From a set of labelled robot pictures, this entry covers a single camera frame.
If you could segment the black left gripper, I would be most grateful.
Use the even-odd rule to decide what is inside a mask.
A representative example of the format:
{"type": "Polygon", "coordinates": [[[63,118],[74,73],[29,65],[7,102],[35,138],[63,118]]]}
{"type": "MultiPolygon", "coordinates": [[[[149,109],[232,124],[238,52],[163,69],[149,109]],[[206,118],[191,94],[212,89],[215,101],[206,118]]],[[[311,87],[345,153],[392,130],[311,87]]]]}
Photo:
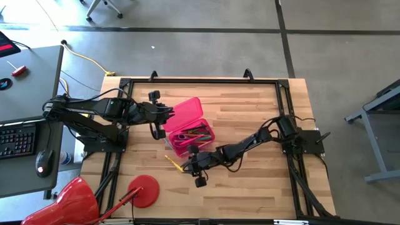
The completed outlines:
{"type": "Polygon", "coordinates": [[[133,101],[132,120],[135,124],[149,124],[152,137],[155,140],[164,139],[166,137],[165,130],[161,129],[161,125],[173,117],[173,107],[161,106],[158,99],[161,94],[158,90],[151,91],[148,94],[150,102],[133,101]]]}

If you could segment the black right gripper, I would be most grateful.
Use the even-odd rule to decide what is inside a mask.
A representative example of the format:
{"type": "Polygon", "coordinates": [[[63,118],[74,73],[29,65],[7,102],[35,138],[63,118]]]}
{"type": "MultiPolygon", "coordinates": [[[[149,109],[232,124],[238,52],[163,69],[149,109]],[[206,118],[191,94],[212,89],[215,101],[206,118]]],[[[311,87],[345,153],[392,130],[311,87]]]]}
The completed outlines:
{"type": "Polygon", "coordinates": [[[195,185],[201,188],[207,185],[208,176],[203,176],[206,170],[221,164],[221,153],[219,151],[201,152],[197,146],[189,146],[188,160],[181,165],[182,172],[190,174],[195,178],[195,185]]]}

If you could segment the pink plastic supply box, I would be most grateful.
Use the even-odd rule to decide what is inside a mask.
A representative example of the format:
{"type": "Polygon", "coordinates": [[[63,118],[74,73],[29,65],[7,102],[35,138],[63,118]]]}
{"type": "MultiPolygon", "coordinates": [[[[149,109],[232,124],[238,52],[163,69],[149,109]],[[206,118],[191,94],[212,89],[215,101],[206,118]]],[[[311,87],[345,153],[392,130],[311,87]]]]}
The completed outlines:
{"type": "Polygon", "coordinates": [[[173,147],[174,152],[180,158],[186,157],[189,146],[197,146],[202,149],[207,144],[211,144],[215,140],[215,134],[212,131],[209,123],[203,119],[203,108],[201,101],[198,97],[192,97],[184,102],[179,103],[173,107],[174,116],[167,120],[167,123],[163,125],[164,130],[167,132],[167,140],[173,147]],[[211,133],[212,139],[210,141],[196,141],[187,146],[175,147],[173,146],[173,139],[177,134],[184,133],[185,129],[193,128],[200,125],[206,125],[207,129],[211,133]]]}

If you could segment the yellow marker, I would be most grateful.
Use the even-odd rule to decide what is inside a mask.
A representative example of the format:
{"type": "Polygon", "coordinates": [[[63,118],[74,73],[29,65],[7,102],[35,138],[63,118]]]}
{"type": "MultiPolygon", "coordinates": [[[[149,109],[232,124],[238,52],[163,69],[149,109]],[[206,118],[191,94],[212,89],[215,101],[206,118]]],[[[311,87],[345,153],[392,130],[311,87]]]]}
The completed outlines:
{"type": "Polygon", "coordinates": [[[164,157],[180,172],[180,173],[184,173],[184,169],[177,164],[176,162],[174,162],[168,155],[164,155],[164,157]]]}

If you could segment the clear plastic water bottle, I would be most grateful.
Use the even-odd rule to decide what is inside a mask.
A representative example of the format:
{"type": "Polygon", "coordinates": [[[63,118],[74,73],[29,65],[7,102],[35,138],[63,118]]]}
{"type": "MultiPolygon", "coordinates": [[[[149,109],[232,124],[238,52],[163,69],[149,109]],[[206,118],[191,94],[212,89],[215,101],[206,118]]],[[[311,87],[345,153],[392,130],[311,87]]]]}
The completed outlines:
{"type": "Polygon", "coordinates": [[[60,165],[67,165],[73,159],[72,155],[66,151],[61,151],[59,155],[59,164],[60,165]]]}

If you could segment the red desk lamp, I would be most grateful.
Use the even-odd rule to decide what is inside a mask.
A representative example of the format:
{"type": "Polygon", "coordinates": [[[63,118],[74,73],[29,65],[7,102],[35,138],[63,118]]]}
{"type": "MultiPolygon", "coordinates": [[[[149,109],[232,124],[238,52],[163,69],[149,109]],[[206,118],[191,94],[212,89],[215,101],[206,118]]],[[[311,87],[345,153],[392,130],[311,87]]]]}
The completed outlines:
{"type": "Polygon", "coordinates": [[[63,188],[56,200],[27,216],[21,225],[99,225],[119,208],[130,204],[135,208],[153,205],[160,192],[157,180],[148,175],[132,179],[127,193],[103,215],[89,184],[82,178],[73,179],[63,188]]]}

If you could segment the office chair base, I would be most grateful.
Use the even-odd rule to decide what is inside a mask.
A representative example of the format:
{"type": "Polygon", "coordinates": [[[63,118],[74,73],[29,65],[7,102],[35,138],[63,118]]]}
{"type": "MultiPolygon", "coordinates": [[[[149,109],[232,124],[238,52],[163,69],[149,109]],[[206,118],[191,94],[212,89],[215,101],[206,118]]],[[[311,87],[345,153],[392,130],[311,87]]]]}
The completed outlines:
{"type": "Polygon", "coordinates": [[[103,2],[106,6],[112,7],[116,12],[117,12],[117,17],[119,19],[123,18],[122,12],[116,7],[116,5],[112,2],[112,0],[93,0],[92,3],[89,6],[89,9],[87,10],[86,13],[86,21],[87,22],[92,22],[93,19],[91,18],[92,12],[95,10],[95,8],[98,6],[100,2],[103,2]]]}

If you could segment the black computer mouse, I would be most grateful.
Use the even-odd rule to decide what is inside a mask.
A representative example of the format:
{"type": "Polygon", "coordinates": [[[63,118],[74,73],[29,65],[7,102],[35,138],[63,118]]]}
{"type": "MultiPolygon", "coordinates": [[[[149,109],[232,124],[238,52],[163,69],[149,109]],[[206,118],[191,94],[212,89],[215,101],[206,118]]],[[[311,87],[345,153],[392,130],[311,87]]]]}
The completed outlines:
{"type": "Polygon", "coordinates": [[[50,175],[53,170],[53,151],[45,149],[40,151],[36,156],[35,171],[38,177],[45,178],[50,175]]]}

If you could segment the grey desk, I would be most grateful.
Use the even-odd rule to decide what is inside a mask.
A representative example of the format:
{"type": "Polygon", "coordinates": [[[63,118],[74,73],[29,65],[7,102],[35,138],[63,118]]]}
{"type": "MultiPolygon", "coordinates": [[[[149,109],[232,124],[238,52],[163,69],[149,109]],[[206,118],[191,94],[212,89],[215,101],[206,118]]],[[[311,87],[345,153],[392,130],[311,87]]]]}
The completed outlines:
{"type": "Polygon", "coordinates": [[[31,156],[0,160],[0,198],[49,191],[56,186],[63,125],[43,118],[42,106],[58,92],[63,60],[61,46],[24,49],[17,54],[0,58],[0,79],[9,78],[12,86],[0,91],[0,127],[35,124],[35,153],[31,156]],[[12,77],[14,68],[26,66],[27,70],[12,77]],[[52,172],[48,177],[38,177],[35,171],[36,156],[40,151],[53,151],[52,172]]]}

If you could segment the black keyboard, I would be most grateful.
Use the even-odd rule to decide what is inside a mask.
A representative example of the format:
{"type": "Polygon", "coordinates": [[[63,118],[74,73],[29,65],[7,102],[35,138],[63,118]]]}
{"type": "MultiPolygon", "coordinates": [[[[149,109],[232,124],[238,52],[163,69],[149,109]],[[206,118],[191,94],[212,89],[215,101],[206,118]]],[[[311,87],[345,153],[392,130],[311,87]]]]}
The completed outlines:
{"type": "Polygon", "coordinates": [[[33,155],[35,138],[35,124],[0,127],[0,160],[33,155]]]}

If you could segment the black monitor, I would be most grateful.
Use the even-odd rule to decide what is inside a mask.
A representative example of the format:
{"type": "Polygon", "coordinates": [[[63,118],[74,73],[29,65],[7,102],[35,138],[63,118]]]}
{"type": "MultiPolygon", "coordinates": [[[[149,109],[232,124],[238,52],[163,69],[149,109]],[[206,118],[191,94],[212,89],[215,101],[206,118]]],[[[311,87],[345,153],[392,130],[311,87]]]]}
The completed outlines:
{"type": "Polygon", "coordinates": [[[0,58],[20,52],[21,49],[0,31],[0,58]]]}

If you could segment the grey metal side table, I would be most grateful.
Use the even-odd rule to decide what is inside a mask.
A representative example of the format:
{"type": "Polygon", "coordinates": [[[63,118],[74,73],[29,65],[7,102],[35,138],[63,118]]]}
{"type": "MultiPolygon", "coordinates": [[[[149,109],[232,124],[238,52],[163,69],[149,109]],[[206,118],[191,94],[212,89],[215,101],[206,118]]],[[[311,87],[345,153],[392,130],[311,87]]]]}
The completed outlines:
{"type": "Polygon", "coordinates": [[[362,108],[344,118],[348,124],[360,119],[370,140],[379,172],[364,178],[367,183],[400,178],[390,159],[400,157],[400,79],[376,93],[362,108]]]}

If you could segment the silver metal bracket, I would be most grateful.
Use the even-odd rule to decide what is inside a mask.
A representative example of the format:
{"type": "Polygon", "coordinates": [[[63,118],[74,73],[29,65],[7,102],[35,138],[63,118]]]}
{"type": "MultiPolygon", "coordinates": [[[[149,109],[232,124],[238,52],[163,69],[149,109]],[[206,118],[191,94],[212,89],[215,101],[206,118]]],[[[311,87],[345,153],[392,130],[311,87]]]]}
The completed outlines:
{"type": "Polygon", "coordinates": [[[286,220],[286,219],[275,219],[274,225],[309,225],[309,221],[303,220],[286,220]]]}

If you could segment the red-handled screwdriver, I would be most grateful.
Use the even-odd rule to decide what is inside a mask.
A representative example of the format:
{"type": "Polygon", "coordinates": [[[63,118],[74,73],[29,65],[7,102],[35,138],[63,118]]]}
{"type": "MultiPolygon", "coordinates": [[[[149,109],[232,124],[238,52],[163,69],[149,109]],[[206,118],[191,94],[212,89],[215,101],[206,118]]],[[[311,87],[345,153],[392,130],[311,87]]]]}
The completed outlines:
{"type": "Polygon", "coordinates": [[[7,62],[12,68],[14,68],[14,71],[11,73],[12,77],[18,77],[20,76],[22,73],[24,73],[27,70],[26,66],[20,66],[20,67],[16,67],[14,66],[11,62],[7,62]]]}

